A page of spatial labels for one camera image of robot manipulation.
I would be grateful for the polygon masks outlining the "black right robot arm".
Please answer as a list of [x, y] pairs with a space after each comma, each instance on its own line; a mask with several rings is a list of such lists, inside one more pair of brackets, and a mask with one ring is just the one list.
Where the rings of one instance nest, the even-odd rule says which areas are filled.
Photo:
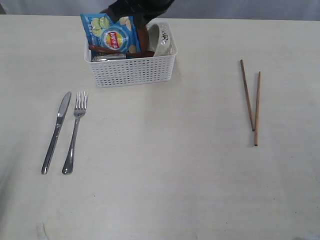
[[106, 13], [113, 21], [118, 21], [122, 17], [141, 17], [149, 22], [152, 19], [164, 14], [175, 0], [116, 0], [104, 9], [101, 13]]

